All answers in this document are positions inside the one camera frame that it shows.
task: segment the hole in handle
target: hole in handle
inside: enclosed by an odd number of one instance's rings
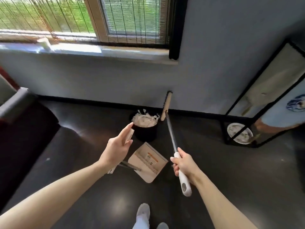
[[[182,183],[181,187],[182,187],[182,191],[185,192],[186,191],[186,184]]]

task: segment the black baseboard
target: black baseboard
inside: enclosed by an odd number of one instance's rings
[[[49,101],[57,101],[57,102],[64,102],[64,103],[70,103],[70,104],[83,104],[83,105],[135,110],[135,111],[138,109],[144,108],[144,109],[154,111],[154,112],[160,112],[160,113],[162,112],[162,108],[137,106],[137,105],[132,105],[132,104],[118,104],[118,103],[110,103],[110,102],[101,102],[101,101],[95,101],[95,100],[72,99],[72,98],[57,97],[57,96],[39,96],[39,100],[49,100]],[[178,109],[170,109],[169,113],[170,113],[170,115],[198,117],[198,118],[206,118],[206,119],[220,120],[220,121],[226,121],[226,122],[239,122],[242,124],[248,123],[249,120],[251,119],[248,117],[228,116],[228,115],[222,115],[222,114],[185,111],[185,110],[178,110]]]

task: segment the forearm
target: forearm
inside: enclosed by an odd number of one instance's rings
[[[217,189],[202,171],[199,171],[194,177],[194,184],[206,205],[215,229],[257,228]]]
[[[0,228],[50,228],[108,169],[94,163],[51,183],[1,215]]]

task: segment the window sill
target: window sill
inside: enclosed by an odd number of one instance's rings
[[[123,61],[150,62],[168,65],[178,64],[178,61],[168,58],[168,49],[111,47],[87,44],[59,43],[56,45],[52,45],[51,50],[47,51],[39,44],[0,43],[0,51],[19,51],[35,54],[45,53],[88,55],[104,58],[113,58]]]

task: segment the black trash can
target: black trash can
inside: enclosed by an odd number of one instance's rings
[[[137,112],[133,112],[133,113],[130,114],[130,116],[129,116],[129,121],[130,122],[132,122],[132,118],[137,113],[138,113],[138,111]],[[146,111],[144,113],[143,110],[140,110],[140,113],[143,114],[143,115],[148,113],[151,116],[159,116],[157,113],[152,112],[152,111]],[[151,141],[153,141],[157,137],[157,127],[158,127],[159,120],[160,119],[158,119],[158,122],[157,122],[156,125],[154,125],[152,127],[148,127],[148,128],[139,127],[139,126],[136,126],[134,124],[132,126],[132,129],[135,131],[134,135],[136,136],[136,138],[138,138],[142,142],[151,142]]]

